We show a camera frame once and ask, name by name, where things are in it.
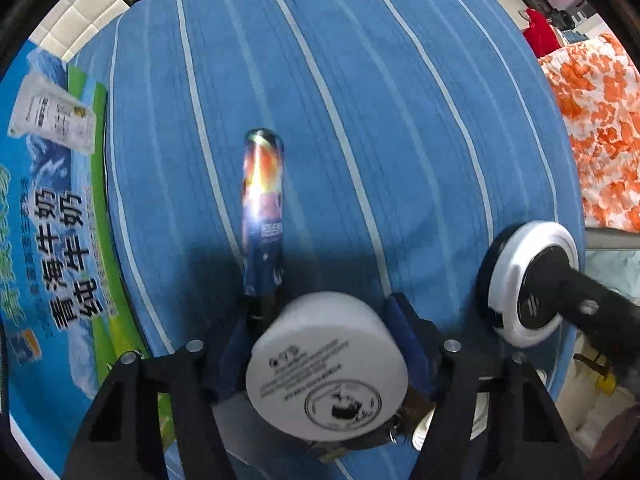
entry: light blue fabric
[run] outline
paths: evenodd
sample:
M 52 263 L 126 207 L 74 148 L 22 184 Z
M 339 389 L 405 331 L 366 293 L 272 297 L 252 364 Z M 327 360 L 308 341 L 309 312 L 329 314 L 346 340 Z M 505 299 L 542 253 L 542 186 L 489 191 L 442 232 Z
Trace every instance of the light blue fabric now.
M 583 259 L 562 117 L 495 0 L 144 0 L 73 62 L 111 88 L 109 209 L 154 354 L 234 308 L 242 140 L 256 126 L 284 140 L 290 298 L 340 290 L 380 308 L 401 291 L 447 335 L 498 354 L 473 302 L 493 238 L 557 219 Z M 564 327 L 530 352 L 553 395 L 574 336 Z M 403 479 L 415 457 L 386 446 L 313 471 L 289 458 L 237 471 Z

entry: metal screw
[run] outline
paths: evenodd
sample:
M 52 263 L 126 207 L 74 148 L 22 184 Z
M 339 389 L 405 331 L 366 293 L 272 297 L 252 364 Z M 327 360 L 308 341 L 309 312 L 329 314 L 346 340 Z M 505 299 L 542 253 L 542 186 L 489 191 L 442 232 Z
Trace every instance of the metal screw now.
M 597 302 L 593 300 L 584 300 L 578 307 L 578 310 L 580 310 L 580 312 L 585 316 L 593 316 L 599 308 L 600 305 Z
M 187 350 L 193 354 L 204 348 L 204 343 L 200 339 L 192 339 L 187 343 Z
M 527 356 L 524 355 L 522 352 L 516 352 L 514 355 L 511 356 L 511 359 L 513 359 L 514 362 L 517 362 L 519 365 L 521 365 L 524 361 L 527 360 Z
M 138 354 L 135 352 L 124 352 L 124 354 L 120 356 L 120 362 L 124 365 L 130 365 L 135 362 L 137 358 Z
M 457 339 L 447 339 L 444 342 L 444 349 L 447 352 L 451 352 L 452 354 L 455 354 L 456 352 L 460 352 L 462 350 L 462 345 L 460 344 L 460 341 L 458 341 Z

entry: orange and white cloth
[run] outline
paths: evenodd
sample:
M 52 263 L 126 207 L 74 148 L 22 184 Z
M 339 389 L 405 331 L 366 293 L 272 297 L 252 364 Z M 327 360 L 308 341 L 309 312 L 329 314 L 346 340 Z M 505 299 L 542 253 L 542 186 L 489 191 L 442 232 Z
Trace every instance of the orange and white cloth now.
M 587 227 L 640 232 L 640 74 L 612 34 L 538 60 L 578 167 Z

